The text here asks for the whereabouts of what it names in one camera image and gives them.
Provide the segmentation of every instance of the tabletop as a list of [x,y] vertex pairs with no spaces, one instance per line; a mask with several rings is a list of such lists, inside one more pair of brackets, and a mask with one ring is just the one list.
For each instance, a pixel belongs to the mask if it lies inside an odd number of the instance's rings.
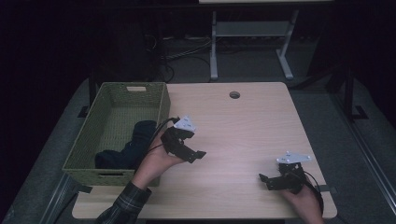
[[[286,151],[311,156],[305,171],[326,185],[304,127],[284,83],[168,84],[170,117],[190,116],[197,127],[185,145],[206,155],[182,163],[161,176],[159,187],[141,211],[143,219],[270,219],[297,215],[278,191],[268,190],[259,174],[279,176],[276,158]],[[240,97],[230,97],[238,92]],[[123,187],[94,186],[80,193],[75,218],[95,218]],[[337,210],[330,192],[322,192],[324,217]]]

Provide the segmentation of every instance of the white metal frame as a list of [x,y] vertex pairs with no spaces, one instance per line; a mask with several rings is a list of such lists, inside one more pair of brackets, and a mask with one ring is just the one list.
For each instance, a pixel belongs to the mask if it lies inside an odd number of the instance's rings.
[[212,20],[212,50],[210,52],[210,78],[217,80],[218,61],[216,57],[216,42],[218,36],[284,36],[285,41],[281,49],[276,50],[283,73],[286,79],[293,79],[286,51],[289,46],[294,24],[297,21],[299,10],[293,11],[289,21],[217,21],[216,11]]

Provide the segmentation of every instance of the green basket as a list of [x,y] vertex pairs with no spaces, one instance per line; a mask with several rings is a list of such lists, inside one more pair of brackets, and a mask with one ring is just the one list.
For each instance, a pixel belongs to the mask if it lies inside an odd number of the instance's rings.
[[[63,171],[82,185],[125,186],[134,170],[95,169],[97,152],[122,151],[141,120],[168,119],[169,93],[161,82],[105,82],[64,163]],[[151,182],[158,186],[160,178]]]

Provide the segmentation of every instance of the hole in table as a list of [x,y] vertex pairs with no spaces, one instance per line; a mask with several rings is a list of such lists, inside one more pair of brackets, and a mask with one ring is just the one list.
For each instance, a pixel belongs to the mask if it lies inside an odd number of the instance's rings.
[[230,92],[230,97],[233,99],[238,99],[239,97],[241,97],[241,94],[237,91],[232,91]]

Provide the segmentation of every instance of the shirt sleeve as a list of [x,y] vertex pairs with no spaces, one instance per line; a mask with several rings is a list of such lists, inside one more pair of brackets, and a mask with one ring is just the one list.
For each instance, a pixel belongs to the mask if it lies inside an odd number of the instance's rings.
[[151,190],[142,190],[129,182],[111,207],[103,212],[96,224],[135,223],[143,205],[149,199]]

